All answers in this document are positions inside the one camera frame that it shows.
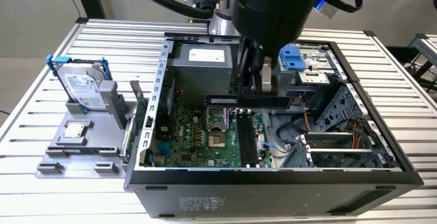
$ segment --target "sticker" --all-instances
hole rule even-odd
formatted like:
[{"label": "sticker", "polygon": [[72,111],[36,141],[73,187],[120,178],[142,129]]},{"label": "sticker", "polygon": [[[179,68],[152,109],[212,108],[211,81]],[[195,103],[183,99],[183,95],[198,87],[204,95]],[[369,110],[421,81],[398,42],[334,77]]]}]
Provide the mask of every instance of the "sticker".
[{"label": "sticker", "polygon": [[315,61],[315,60],[306,60],[305,63],[307,66],[319,64],[318,61]]},{"label": "sticker", "polygon": [[65,74],[68,89],[79,104],[88,109],[106,109],[95,79],[88,75]]},{"label": "sticker", "polygon": [[211,104],[236,104],[236,99],[211,99]]},{"label": "sticker", "polygon": [[65,149],[64,152],[65,153],[77,153],[77,154],[80,154],[80,150],[79,149]]},{"label": "sticker", "polygon": [[226,197],[179,197],[182,211],[223,210]]},{"label": "sticker", "polygon": [[224,50],[191,49],[188,61],[224,62]]}]

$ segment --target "slotted aluminum surface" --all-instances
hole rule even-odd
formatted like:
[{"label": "slotted aluminum surface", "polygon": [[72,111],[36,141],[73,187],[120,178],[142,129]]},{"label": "slotted aluminum surface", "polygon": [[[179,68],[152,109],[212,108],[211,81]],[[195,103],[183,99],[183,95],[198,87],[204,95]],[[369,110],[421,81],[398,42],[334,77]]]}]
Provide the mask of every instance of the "slotted aluminum surface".
[{"label": "slotted aluminum surface", "polygon": [[[144,94],[150,92],[164,32],[204,34],[207,30],[200,24],[89,20],[87,24],[73,27],[55,55],[83,59],[100,59],[104,56],[119,90],[130,100],[134,99],[130,80],[140,80]],[[402,72],[375,38],[358,31],[306,29],[301,39],[337,42],[385,122],[420,171],[425,186],[357,218],[214,218],[184,219],[178,222],[436,223],[436,104],[418,90],[417,84]],[[65,98],[57,80],[44,68],[0,129],[0,223],[152,222],[135,194],[124,192],[123,179],[35,178],[36,165],[64,116]]]}]

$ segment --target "green circuit board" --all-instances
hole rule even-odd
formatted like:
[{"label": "green circuit board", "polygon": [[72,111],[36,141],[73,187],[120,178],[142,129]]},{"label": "green circuit board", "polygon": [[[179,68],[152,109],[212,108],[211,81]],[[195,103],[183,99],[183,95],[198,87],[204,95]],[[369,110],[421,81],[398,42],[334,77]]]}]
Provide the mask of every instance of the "green circuit board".
[{"label": "green circuit board", "polygon": [[[226,132],[207,131],[206,111],[178,109],[175,112],[174,135],[170,142],[170,156],[164,167],[241,167],[238,128],[235,114],[228,113]],[[254,130],[263,134],[261,115],[253,116]],[[258,136],[254,134],[254,147],[258,147]],[[259,167],[270,167],[269,149]]]}]

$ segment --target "blue latch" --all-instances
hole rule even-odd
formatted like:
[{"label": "blue latch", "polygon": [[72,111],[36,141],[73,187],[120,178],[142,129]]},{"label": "blue latch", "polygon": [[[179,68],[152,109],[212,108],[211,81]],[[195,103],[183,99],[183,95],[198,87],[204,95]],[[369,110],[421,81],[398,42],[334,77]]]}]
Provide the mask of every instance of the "blue latch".
[{"label": "blue latch", "polygon": [[53,60],[55,63],[59,63],[59,64],[65,64],[71,61],[71,57],[67,57],[67,56],[57,56]]},{"label": "blue latch", "polygon": [[279,57],[287,71],[305,71],[306,65],[297,46],[285,46],[279,51]]},{"label": "blue latch", "polygon": [[47,66],[48,66],[48,68],[51,69],[51,71],[53,73],[53,76],[57,77],[57,71],[56,71],[55,66],[53,66],[52,58],[53,58],[53,55],[48,54],[45,56],[45,63],[47,63]]},{"label": "blue latch", "polygon": [[102,59],[100,59],[100,64],[103,65],[103,72],[104,72],[104,75],[107,77],[107,80],[112,81],[112,75],[111,75],[111,71],[110,71],[110,64],[108,64],[108,61],[104,59],[104,57],[102,57]]}]

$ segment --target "computer chip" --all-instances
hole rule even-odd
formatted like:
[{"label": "computer chip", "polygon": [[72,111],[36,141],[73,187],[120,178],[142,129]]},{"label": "computer chip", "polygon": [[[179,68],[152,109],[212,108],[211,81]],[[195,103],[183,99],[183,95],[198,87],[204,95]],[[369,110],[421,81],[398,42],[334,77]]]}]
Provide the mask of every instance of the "computer chip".
[{"label": "computer chip", "polygon": [[80,138],[83,135],[84,124],[68,123],[64,130],[64,138]]},{"label": "computer chip", "polygon": [[191,154],[182,154],[182,161],[191,161]]}]

